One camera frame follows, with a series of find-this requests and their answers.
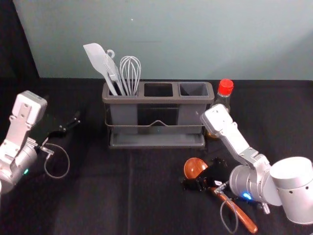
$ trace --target cable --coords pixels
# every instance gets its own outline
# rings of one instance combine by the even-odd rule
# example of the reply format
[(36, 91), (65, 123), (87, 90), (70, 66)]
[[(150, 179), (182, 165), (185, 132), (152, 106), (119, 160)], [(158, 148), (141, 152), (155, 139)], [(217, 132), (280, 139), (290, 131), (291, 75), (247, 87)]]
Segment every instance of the cable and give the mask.
[(231, 202), (231, 200), (229, 199), (229, 197), (227, 197), (227, 195), (224, 194), (224, 196), (225, 196), (227, 199), (226, 199), (226, 201), (223, 201), (223, 203), (222, 203), (222, 205), (221, 205), (221, 209), (220, 209), (221, 220), (222, 220), (222, 222), (223, 222), (225, 228), (229, 231), (229, 233), (230, 233), (230, 234), (235, 234), (236, 231), (237, 231), (237, 229), (238, 229), (238, 215), (237, 215), (237, 210), (236, 210), (236, 208), (234, 207), (234, 205), (233, 205), (232, 203), (230, 203), (230, 204), (231, 204), (231, 207), (232, 207), (233, 210), (234, 210), (235, 217), (236, 217), (236, 226), (235, 226), (235, 229), (234, 229), (234, 231), (231, 231), (231, 230), (229, 229), (229, 227), (226, 225), (226, 223), (225, 223), (225, 221), (224, 221), (224, 219), (223, 219), (223, 206), (224, 206), (228, 201)]
[(53, 179), (62, 179), (62, 178), (64, 178), (64, 177), (68, 174), (68, 172), (69, 172), (69, 166), (70, 166), (70, 160), (69, 160), (69, 156), (68, 156), (67, 152), (66, 152), (61, 146), (59, 146), (59, 145), (57, 145), (57, 144), (46, 143), (46, 145), (51, 145), (51, 146), (55, 146), (55, 147), (60, 148), (60, 149), (65, 153), (65, 155), (66, 155), (66, 157), (67, 157), (67, 161), (68, 161), (68, 166), (67, 166), (66, 172), (65, 172), (63, 175), (61, 175), (61, 176), (54, 176), (54, 175), (51, 175), (51, 174), (48, 172), (48, 170), (47, 170), (46, 165), (47, 165), (47, 162), (48, 162), (48, 160), (49, 160), (49, 157), (47, 157), (46, 160), (45, 160), (45, 164), (44, 164), (44, 169), (45, 169), (46, 174), (47, 174), (48, 176), (50, 176), (51, 178), (53, 178)]

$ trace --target orange utensil handle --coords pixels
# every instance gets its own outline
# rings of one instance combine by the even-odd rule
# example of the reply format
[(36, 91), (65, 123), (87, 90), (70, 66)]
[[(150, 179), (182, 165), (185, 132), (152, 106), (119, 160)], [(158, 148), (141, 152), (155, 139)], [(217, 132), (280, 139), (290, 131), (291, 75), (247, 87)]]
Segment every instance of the orange utensil handle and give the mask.
[[(223, 194), (216, 194), (214, 192), (216, 188), (210, 188), (210, 190), (218, 196), (222, 201), (226, 201), (227, 198)], [(255, 223), (244, 213), (242, 209), (240, 209), (234, 202), (232, 201), (227, 201), (226, 205), (234, 211), (232, 205), (236, 208), (236, 214), (238, 215), (238, 218), (240, 221), (245, 225), (245, 227), (249, 230), (250, 233), (255, 234), (258, 231), (258, 227), (255, 225)]]

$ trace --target bottle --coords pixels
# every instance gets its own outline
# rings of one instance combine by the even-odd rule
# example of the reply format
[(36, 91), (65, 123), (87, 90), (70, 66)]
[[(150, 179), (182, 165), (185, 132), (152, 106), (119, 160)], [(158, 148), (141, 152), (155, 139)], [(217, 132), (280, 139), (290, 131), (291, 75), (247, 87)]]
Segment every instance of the bottle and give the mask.
[[(232, 80), (223, 79), (220, 81), (219, 89), (216, 95), (215, 101), (211, 104), (210, 108), (216, 104), (222, 104), (226, 107), (228, 113), (230, 112), (230, 95), (234, 89), (234, 83)], [(206, 132), (207, 136), (213, 139), (217, 139), (216, 136), (211, 135), (210, 133)]]

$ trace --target black tablecloth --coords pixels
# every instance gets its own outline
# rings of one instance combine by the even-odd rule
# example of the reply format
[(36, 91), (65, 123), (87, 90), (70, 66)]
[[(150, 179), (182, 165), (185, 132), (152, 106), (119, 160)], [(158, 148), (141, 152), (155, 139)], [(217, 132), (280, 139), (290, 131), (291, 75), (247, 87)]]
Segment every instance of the black tablecloth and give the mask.
[[(313, 160), (313, 82), (235, 81), (231, 115), (249, 144), (271, 164), (290, 156)], [(217, 81), (212, 81), (216, 90)], [(68, 120), (86, 108), (82, 123), (63, 140), (71, 170), (63, 180), (42, 172), (39, 160), (28, 175), (1, 198), (1, 235), (224, 235), (221, 202), (210, 194), (183, 191), (179, 179), (188, 158), (220, 157), (236, 166), (220, 141), (206, 149), (109, 150), (101, 100), (103, 80), (42, 79), (35, 86), (0, 87), (1, 140), (18, 92), (49, 95), (47, 113)], [(293, 224), (282, 207), (271, 214), (239, 206), (258, 225), (260, 235), (313, 233)], [(234, 226), (234, 216), (225, 219)], [(239, 223), (237, 234), (249, 234)]]

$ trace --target blue led light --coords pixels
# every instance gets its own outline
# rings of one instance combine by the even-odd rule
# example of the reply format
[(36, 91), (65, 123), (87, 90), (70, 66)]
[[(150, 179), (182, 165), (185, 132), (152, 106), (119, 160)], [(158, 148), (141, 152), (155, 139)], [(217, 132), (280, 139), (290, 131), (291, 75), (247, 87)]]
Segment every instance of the blue led light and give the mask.
[(252, 199), (252, 197), (250, 196), (250, 194), (247, 193), (247, 192), (245, 192), (245, 193), (243, 194), (243, 197), (246, 198), (246, 199), (248, 199), (248, 200), (251, 200), (251, 199)]

